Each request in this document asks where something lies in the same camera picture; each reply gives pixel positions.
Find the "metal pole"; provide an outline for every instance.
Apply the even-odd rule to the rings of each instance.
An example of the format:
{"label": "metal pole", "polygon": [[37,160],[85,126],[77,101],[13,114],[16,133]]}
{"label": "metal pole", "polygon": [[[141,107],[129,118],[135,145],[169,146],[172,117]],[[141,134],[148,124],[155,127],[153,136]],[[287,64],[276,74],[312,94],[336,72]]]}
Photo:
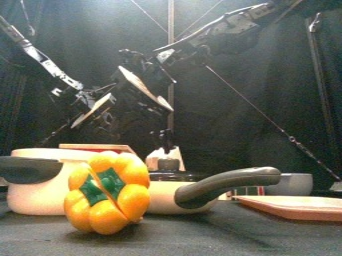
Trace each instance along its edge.
{"label": "metal pole", "polygon": [[330,102],[328,102],[328,93],[326,90],[327,85],[326,85],[326,78],[324,78],[324,72],[322,67],[319,44],[316,39],[316,31],[319,30],[318,26],[320,25],[319,23],[322,22],[320,19],[322,19],[320,13],[316,14],[315,19],[311,19],[311,18],[306,19],[307,38],[308,38],[308,45],[310,45],[310,51],[311,51],[311,57],[312,57],[312,65],[314,65],[314,71],[315,71],[320,103],[322,103],[326,132],[328,135],[327,136],[328,146],[330,146],[331,154],[334,157],[335,169],[340,172],[342,162],[339,159],[336,135],[335,135],[334,122],[332,122]]}
{"label": "metal pole", "polygon": [[[173,43],[175,40],[175,1],[168,0],[168,44]],[[168,86],[168,104],[173,108],[173,95],[175,95],[175,85],[169,84]],[[167,128],[173,131],[173,113],[171,113],[167,117]]]}

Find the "black backdrop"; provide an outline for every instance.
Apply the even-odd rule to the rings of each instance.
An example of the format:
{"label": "black backdrop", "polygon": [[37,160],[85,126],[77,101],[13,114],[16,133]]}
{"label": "black backdrop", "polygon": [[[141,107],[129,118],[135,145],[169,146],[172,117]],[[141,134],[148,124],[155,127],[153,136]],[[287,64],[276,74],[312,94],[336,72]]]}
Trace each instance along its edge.
{"label": "black backdrop", "polygon": [[[175,1],[175,35],[217,2]],[[260,2],[220,1],[193,29],[223,13]],[[26,33],[18,1],[4,1],[1,5],[1,15]],[[120,64],[120,49],[128,48],[148,56],[155,48],[167,44],[167,31],[159,27],[161,25],[167,30],[167,1],[26,0],[25,5],[36,28],[30,41],[62,71],[88,88],[109,83],[109,76]],[[338,10],[326,12],[319,33],[338,142],[342,112],[339,20]],[[252,49],[239,55],[216,56],[209,66],[316,158],[342,174],[336,163],[340,153],[335,156],[328,144],[304,18],[292,15],[267,27]],[[6,131],[14,135],[12,149],[33,147],[61,125],[64,116],[46,96],[53,81],[42,79],[42,75],[32,70],[25,75],[28,80],[16,129]],[[205,68],[197,68],[176,80],[173,132],[188,171],[217,173],[271,165],[283,172],[312,173],[318,189],[331,185],[334,179],[315,161]],[[132,146],[141,158],[153,150],[148,128],[143,122],[137,123],[121,141]],[[72,133],[62,133],[52,146],[72,142],[72,136]],[[97,139],[92,141],[92,138],[84,138],[84,141],[102,143]]]}

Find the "table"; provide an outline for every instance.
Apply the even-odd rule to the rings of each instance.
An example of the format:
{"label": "table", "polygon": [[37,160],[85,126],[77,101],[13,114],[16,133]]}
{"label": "table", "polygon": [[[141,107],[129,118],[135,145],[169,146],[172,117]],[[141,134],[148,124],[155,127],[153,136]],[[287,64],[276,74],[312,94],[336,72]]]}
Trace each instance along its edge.
{"label": "table", "polygon": [[0,196],[0,255],[340,255],[342,224],[289,221],[219,201],[205,214],[145,215],[110,236],[74,230],[64,216],[13,213]]}

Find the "pot handle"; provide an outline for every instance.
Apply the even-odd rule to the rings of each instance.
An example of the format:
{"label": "pot handle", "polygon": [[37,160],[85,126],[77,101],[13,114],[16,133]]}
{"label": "pot handle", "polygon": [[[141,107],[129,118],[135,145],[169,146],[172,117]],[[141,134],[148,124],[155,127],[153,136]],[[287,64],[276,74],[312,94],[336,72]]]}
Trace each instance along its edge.
{"label": "pot handle", "polygon": [[196,209],[236,187],[273,185],[279,180],[280,171],[273,167],[227,171],[179,187],[175,191],[175,203],[181,208]]}
{"label": "pot handle", "polygon": [[9,183],[34,184],[54,178],[61,166],[53,159],[1,156],[0,177]]}

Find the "pepper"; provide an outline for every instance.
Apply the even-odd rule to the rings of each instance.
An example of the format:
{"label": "pepper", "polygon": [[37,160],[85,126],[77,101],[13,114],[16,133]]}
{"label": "pepper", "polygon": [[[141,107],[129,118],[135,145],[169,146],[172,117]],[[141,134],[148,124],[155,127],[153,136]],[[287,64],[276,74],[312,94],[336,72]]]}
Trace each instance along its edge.
{"label": "pepper", "polygon": [[68,178],[64,212],[72,226],[109,235],[137,223],[149,204],[148,186],[147,166],[136,155],[97,153]]}

